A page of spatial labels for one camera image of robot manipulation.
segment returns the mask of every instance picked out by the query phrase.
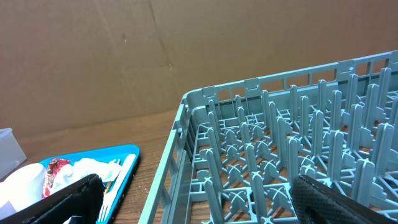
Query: white napkin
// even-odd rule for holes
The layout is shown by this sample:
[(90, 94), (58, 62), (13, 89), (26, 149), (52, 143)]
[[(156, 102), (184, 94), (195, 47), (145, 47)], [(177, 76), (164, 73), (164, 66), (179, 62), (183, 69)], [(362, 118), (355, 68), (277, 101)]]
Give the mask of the white napkin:
[(104, 163), (98, 162), (95, 159), (82, 158), (80, 161), (75, 162), (73, 166), (65, 165), (55, 176), (50, 193), (54, 194), (58, 190), (90, 174), (99, 175), (104, 183), (114, 181), (121, 170), (121, 166), (115, 162), (116, 160)]

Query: plastic fork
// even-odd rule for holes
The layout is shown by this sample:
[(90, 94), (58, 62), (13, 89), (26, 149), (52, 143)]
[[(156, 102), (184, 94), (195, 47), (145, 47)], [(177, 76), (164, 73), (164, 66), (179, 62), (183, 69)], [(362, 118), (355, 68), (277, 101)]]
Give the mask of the plastic fork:
[(122, 169), (121, 169), (118, 177), (116, 178), (116, 181), (114, 183), (112, 190), (104, 195), (104, 200), (103, 200), (103, 203), (101, 206), (101, 210), (99, 211), (97, 222), (103, 222), (108, 217), (109, 211), (111, 210), (114, 199), (116, 198), (118, 191), (120, 189), (120, 186), (122, 185), (124, 178), (127, 176), (127, 173), (129, 172), (129, 169), (132, 166), (132, 162), (134, 162), (135, 158), (136, 158), (135, 154), (130, 154), (124, 160)]

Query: food wrapper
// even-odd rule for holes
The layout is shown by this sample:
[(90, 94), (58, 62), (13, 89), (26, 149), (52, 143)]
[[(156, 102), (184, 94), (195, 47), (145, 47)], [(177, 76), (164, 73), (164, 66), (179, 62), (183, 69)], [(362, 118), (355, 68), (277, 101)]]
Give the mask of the food wrapper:
[(50, 196), (50, 189), (52, 188), (52, 185), (54, 183), (55, 176), (58, 174), (63, 166), (70, 163), (70, 160), (58, 158), (54, 158), (50, 161), (49, 168), (47, 169), (47, 173), (44, 179), (42, 198)]

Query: plastic tray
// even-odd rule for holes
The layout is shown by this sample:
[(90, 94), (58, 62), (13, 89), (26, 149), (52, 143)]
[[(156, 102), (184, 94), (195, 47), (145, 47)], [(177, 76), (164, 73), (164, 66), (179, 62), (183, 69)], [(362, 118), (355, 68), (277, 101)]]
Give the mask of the plastic tray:
[(112, 204), (112, 207), (111, 207), (108, 217), (106, 217), (105, 221), (103, 221), (103, 222), (97, 222), (97, 223), (108, 223), (109, 221), (111, 221), (114, 218), (115, 211), (116, 211), (116, 209), (118, 209), (118, 206), (121, 203), (121, 199), (124, 197), (124, 194), (127, 190), (126, 186), (128, 185), (128, 183), (130, 183), (131, 179), (134, 176), (133, 170), (137, 166), (137, 161), (139, 159), (139, 148), (137, 146), (135, 146), (133, 144), (125, 144), (125, 145), (121, 145), (121, 146), (106, 147), (103, 149), (95, 149), (95, 150), (90, 150), (90, 151), (53, 156), (53, 157), (44, 159), (44, 160), (40, 161), (39, 163), (41, 163), (44, 167), (48, 167), (50, 161), (53, 158), (61, 158), (61, 159), (71, 160), (72, 161), (71, 165), (73, 165), (75, 162), (79, 161), (82, 158), (92, 158), (99, 162), (106, 162), (106, 163), (108, 163), (114, 159), (116, 159), (116, 160), (120, 159), (120, 164), (123, 165), (125, 158), (129, 154), (135, 154), (136, 158), (134, 159), (134, 162), (132, 163), (132, 166), (130, 167), (129, 172), (127, 173), (126, 177), (123, 180), (121, 188), (119, 189), (119, 192), (116, 196), (116, 199)]
[[(397, 220), (397, 90), (393, 51), (188, 92), (139, 223), (297, 223), (299, 174)], [(190, 220), (197, 203), (208, 218)]]

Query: wooden surface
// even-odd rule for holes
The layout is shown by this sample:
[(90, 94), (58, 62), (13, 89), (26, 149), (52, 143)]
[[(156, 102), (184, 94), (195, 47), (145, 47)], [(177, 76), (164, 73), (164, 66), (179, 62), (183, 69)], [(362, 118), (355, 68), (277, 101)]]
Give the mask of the wooden surface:
[[(141, 150), (141, 163), (124, 198), (115, 223), (137, 223), (159, 165), (177, 111), (113, 121), (18, 139), (27, 161), (119, 144), (133, 143)], [(162, 212), (157, 212), (156, 221)]]

